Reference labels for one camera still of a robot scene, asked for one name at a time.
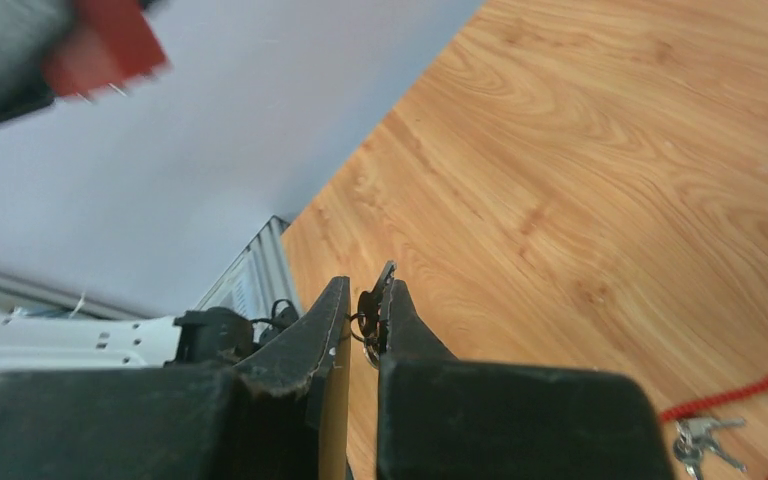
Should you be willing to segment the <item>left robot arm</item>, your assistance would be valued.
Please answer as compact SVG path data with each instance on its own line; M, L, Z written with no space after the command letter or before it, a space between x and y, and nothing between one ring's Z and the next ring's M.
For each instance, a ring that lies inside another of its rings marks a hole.
M240 1L179 1L160 16L175 66L125 100L63 103L0 133L0 253L58 284L135 301L134 318L0 311L0 371L171 361L178 316L271 218Z

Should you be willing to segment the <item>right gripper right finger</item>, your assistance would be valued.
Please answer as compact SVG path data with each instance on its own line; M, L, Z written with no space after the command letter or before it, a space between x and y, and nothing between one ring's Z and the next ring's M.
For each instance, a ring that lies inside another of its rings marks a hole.
M631 378L458 359L405 282L385 291L380 479L670 479L654 408Z

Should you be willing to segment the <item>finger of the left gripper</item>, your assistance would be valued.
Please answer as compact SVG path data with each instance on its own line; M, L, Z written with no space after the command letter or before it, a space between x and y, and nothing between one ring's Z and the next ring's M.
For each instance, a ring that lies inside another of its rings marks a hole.
M29 81L75 22L69 1L0 1L0 105Z

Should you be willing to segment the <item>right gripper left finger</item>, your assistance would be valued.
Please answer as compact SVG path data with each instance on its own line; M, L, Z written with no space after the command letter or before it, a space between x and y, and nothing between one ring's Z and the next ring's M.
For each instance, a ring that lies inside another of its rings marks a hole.
M221 307L0 312L0 479L347 479L350 284L263 346Z

